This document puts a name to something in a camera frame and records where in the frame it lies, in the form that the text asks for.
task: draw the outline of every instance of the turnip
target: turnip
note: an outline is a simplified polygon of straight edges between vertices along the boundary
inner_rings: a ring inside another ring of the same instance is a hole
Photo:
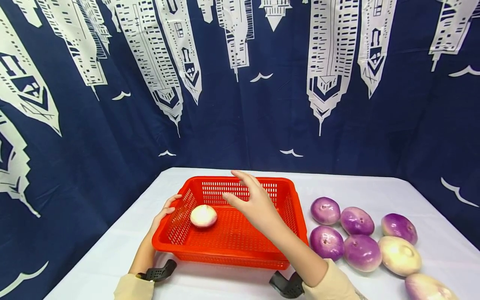
[[[458,300],[451,289],[425,274],[408,276],[405,279],[405,287],[410,300]]]
[[[209,205],[199,205],[190,213],[190,221],[199,228],[210,227],[216,222],[216,211]]]
[[[421,269],[420,253],[407,240],[399,237],[382,237],[378,241],[382,262],[393,273],[407,277]]]
[[[366,235],[351,235],[345,240],[345,260],[362,272],[373,272],[382,263],[377,242]]]
[[[412,222],[398,214],[388,214],[382,218],[382,231],[386,236],[406,239],[412,245],[418,240],[417,230]]]
[[[375,230],[372,218],[363,209],[347,207],[340,215],[340,223],[349,234],[371,235]]]
[[[335,229],[319,226],[310,234],[310,247],[322,258],[339,260],[345,252],[343,238]]]
[[[327,197],[316,199],[310,206],[312,217],[320,224],[332,225],[340,219],[340,206]]]

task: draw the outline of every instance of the white bird print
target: white bird print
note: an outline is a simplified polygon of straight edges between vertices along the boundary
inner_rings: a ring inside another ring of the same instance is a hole
[[[112,100],[120,100],[120,99],[123,99],[124,97],[130,97],[131,95],[132,95],[131,93],[125,93],[124,91],[122,91],[120,95],[113,97]]]
[[[176,154],[170,153],[168,150],[166,150],[166,151],[165,151],[165,152],[163,152],[163,153],[160,153],[158,156],[164,156],[164,155],[168,155],[168,156],[177,156]]]
[[[465,75],[465,74],[472,74],[472,75],[475,75],[475,76],[479,76],[480,75],[480,71],[475,71],[474,69],[472,69],[472,67],[470,65],[468,65],[466,68],[464,68],[463,70],[461,71],[458,71],[458,72],[455,72],[455,73],[451,73],[449,74],[448,76],[450,77],[459,77],[459,76],[462,76],[462,75]]]
[[[280,150],[280,152],[283,153],[283,154],[292,154],[292,155],[295,156],[295,157],[303,157],[303,155],[298,155],[298,154],[296,154],[295,151],[293,151],[293,149],[292,149],[292,150],[288,150],[288,151]]]
[[[443,177],[440,177],[440,181],[442,182],[442,185],[444,187],[446,187],[447,189],[451,190],[452,192],[455,193],[455,196],[457,197],[457,199],[460,201],[460,202],[463,202],[465,204],[468,204],[468,205],[471,205],[471,206],[474,206],[474,207],[479,207],[478,205],[476,205],[475,203],[472,203],[468,200],[466,200],[465,198],[463,198],[461,195],[460,195],[460,188],[459,187],[456,187],[456,186],[453,186],[451,184],[449,184],[448,182],[445,181],[445,179]]]
[[[38,271],[36,271],[35,273],[33,274],[25,274],[25,273],[20,273],[17,277],[17,279],[15,279],[12,283],[10,283],[6,288],[4,288],[3,290],[0,290],[0,298],[2,298],[3,296],[7,295],[8,293],[10,293],[11,291],[13,291],[17,286],[19,286],[22,282],[24,282],[25,280],[29,280],[29,279],[32,279],[32,278],[35,278],[37,277],[38,275],[40,275],[43,270],[45,270],[45,268],[47,267],[48,265],[48,262],[46,262],[43,267],[41,267]]]
[[[257,77],[253,78],[252,80],[250,80],[250,82],[257,82],[259,81],[260,79],[268,79],[270,77],[272,77],[273,73],[270,74],[270,75],[263,75],[262,73],[258,73]]]

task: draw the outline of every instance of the blue curtain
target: blue curtain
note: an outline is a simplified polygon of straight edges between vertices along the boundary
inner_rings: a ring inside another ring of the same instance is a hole
[[[1,1],[0,298],[175,166],[399,177],[480,247],[479,31],[478,0]]]

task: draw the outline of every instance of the hand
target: hand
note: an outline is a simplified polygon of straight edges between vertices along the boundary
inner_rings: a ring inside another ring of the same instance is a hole
[[[181,198],[181,195],[173,195],[171,196],[166,202],[165,205],[163,205],[162,210],[158,213],[158,215],[155,216],[152,222],[152,226],[150,227],[150,230],[148,231],[149,236],[153,236],[155,231],[158,228],[158,225],[160,225],[160,221],[166,216],[175,211],[175,207],[170,207],[170,204],[172,204],[173,201]]]
[[[240,171],[232,171],[232,174],[240,179],[241,185],[248,187],[250,199],[243,201],[227,192],[222,195],[223,199],[237,208],[255,228],[270,238],[273,230],[285,226],[270,196],[254,176]]]

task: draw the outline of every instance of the white tablecloth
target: white tablecloth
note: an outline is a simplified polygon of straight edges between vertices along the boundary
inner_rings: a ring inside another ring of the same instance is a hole
[[[461,300],[478,299],[480,252],[408,182],[377,177],[251,173],[285,177],[295,183],[309,233],[318,225],[310,215],[310,204],[321,196],[335,199],[341,209],[358,206],[367,211],[377,226],[372,235],[376,240],[382,236],[380,220],[384,215],[393,212],[405,215],[418,231],[417,249],[423,258],[422,272],[444,282]],[[119,278],[128,272],[151,220],[165,200],[176,194],[190,177],[229,175],[227,170],[194,168],[172,168],[162,172],[46,300],[113,299]],[[163,266],[171,257],[171,254],[159,254],[157,265]],[[170,279],[156,287],[154,299],[282,299],[268,284],[272,270],[175,260],[177,269]],[[383,266],[366,276],[350,268],[343,259],[337,264],[369,300],[407,299],[403,280]],[[292,273],[291,268],[283,272],[286,277]]]

